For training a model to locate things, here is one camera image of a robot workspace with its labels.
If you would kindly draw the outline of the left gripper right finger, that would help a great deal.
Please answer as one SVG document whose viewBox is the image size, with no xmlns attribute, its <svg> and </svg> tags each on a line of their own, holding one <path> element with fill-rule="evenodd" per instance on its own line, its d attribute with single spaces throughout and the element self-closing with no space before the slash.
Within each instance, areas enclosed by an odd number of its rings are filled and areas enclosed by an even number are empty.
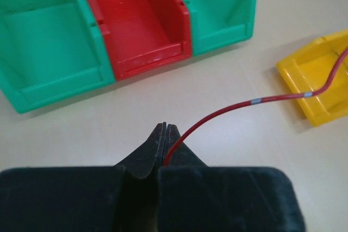
<svg viewBox="0 0 348 232">
<path fill-rule="evenodd" d="M 169 150 L 181 137 L 176 125 L 169 124 L 164 136 L 164 148 L 162 154 L 162 164 Z M 207 167 L 207 165 L 185 144 L 182 143 L 173 153 L 168 166 L 172 167 Z"/>
</svg>

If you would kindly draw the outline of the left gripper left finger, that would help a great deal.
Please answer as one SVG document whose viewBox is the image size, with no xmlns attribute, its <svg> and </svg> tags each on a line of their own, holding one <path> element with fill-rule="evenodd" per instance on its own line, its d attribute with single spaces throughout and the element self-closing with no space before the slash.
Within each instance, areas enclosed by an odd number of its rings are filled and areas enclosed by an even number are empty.
<svg viewBox="0 0 348 232">
<path fill-rule="evenodd" d="M 147 178 L 162 165 L 165 134 L 166 123 L 158 123 L 146 141 L 116 165 L 125 167 L 134 178 Z"/>
</svg>

